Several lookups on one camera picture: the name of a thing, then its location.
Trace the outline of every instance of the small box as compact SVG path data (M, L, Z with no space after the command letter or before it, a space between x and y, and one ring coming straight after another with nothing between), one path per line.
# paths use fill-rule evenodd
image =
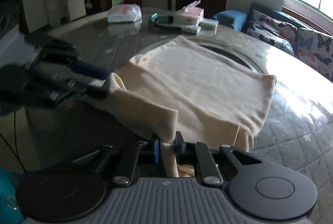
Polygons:
M187 12L176 11L174 13L174 22L198 26L201 20L204 18L204 9L199 7L190 8Z
M218 24L219 24L219 22L217 20L204 18L201 20L199 26L206 28L206 29L215 30L217 28Z
M108 10L107 17L109 23L136 22L142 14L136 4L119 4Z
M171 26L179 27L179 28L181 28L181 31L187 32L187 33L198 34L201 31L201 27L195 26L195 25L172 23Z

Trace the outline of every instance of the butterfly pattern pillow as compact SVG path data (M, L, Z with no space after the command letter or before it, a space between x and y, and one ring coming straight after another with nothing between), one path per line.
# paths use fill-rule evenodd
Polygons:
M297 40L297 27L290 23L271 18L257 10L253 10L251 20L266 23L274 29L275 33L279 35L280 38L287 40L291 44Z
M298 32L299 59L333 81L332 36L307 28Z
M278 27L276 19L270 18L259 11L253 10L246 34L273 45L294 56L292 44L280 36L280 31L275 27L275 25Z

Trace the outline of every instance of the pink tissue package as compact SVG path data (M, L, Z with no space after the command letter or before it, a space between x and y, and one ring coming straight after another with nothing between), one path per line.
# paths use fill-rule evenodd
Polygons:
M204 18L204 9L199 7L190 8L187 12L180 13L176 11L174 14L174 22L198 26Z
M119 4L108 10L107 17L109 23L136 22L142 14L136 4Z

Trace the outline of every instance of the white box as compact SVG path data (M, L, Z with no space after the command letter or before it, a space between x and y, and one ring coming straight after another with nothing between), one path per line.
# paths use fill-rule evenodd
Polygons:
M199 26L199 23L204 18L204 9L199 7L193 7L187 12L175 12L174 13L174 22L185 24L185 25L194 25Z

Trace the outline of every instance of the beige towel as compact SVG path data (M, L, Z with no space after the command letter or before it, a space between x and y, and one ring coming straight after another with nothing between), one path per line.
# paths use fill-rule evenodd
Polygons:
M88 98L125 126L151 128L161 139L168 176L178 176L172 142L250 151L271 103L275 76L255 73L183 36L134 56L112 73L106 100Z

